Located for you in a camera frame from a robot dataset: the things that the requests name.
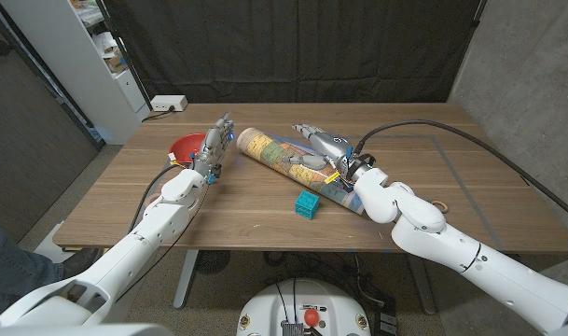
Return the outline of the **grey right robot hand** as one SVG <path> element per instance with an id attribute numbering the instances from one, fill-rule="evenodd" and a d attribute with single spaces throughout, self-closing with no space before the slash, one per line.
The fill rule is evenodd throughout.
<path id="1" fill-rule="evenodd" d="M 351 143 L 340 135 L 327 133 L 309 124 L 295 124 L 293 128 L 310 141 L 314 153 L 283 157 L 283 162 L 300 164 L 313 170 L 330 165 L 347 183 L 354 184 L 376 161 L 370 154 L 359 155 Z"/>

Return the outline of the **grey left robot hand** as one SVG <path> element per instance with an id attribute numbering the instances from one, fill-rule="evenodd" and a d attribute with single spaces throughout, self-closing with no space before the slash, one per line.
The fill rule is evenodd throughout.
<path id="1" fill-rule="evenodd" d="M 221 161 L 230 141 L 234 138 L 234 123 L 225 113 L 205 134 L 191 169 L 212 184 L 221 174 Z"/>

